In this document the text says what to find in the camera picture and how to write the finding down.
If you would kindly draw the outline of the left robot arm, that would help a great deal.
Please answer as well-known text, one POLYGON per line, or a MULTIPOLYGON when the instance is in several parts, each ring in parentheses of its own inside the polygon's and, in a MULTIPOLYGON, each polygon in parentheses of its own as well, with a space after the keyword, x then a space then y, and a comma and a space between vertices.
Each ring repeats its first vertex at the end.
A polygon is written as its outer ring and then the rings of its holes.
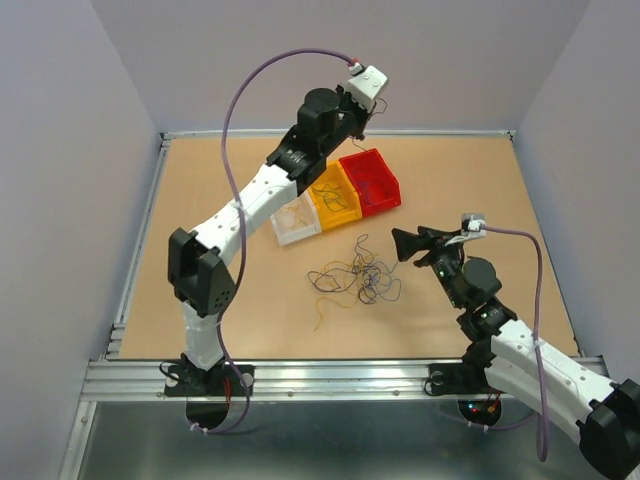
POLYGON ((324 173, 338 146, 363 136, 383 89, 376 81, 365 89, 309 91, 296 123, 251 181, 208 220, 170 235, 168 281, 183 306, 185 356, 192 364, 187 379, 199 393, 213 393, 222 384, 217 364, 225 354, 218 327, 241 283, 228 270, 234 256, 247 255, 248 238, 324 173))

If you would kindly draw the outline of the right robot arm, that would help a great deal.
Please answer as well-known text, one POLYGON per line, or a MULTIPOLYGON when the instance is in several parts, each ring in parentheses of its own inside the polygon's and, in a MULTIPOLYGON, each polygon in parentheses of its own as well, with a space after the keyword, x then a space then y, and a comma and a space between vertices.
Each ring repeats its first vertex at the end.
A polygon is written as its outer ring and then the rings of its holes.
POLYGON ((498 299, 502 287, 491 262, 464 253, 466 242, 490 228, 466 219, 457 231, 419 227, 391 231, 399 261, 429 267, 470 340, 461 359, 460 378, 472 390, 485 387, 511 395, 538 416, 540 455, 549 450, 549 428, 556 426, 583 457, 608 479, 625 479, 639 466, 639 385, 598 374, 544 341, 498 299), (416 253, 423 256, 414 260, 416 253))

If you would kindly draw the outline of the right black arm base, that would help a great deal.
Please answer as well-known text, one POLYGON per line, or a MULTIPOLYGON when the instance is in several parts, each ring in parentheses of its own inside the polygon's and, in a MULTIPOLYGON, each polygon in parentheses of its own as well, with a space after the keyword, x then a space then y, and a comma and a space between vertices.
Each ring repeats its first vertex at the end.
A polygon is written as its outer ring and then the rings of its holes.
POLYGON ((428 365, 423 390, 429 396, 485 395, 500 392, 491 385, 485 371, 463 362, 436 362, 428 365))

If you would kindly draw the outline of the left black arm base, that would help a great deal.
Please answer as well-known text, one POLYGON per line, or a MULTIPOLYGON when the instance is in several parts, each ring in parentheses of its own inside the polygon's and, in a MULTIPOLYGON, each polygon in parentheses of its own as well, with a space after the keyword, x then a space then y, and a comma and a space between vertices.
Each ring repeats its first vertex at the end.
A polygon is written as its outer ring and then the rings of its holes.
POLYGON ((182 363, 161 363, 165 378, 164 395, 170 398, 243 397, 245 388, 228 365, 204 371, 182 363))

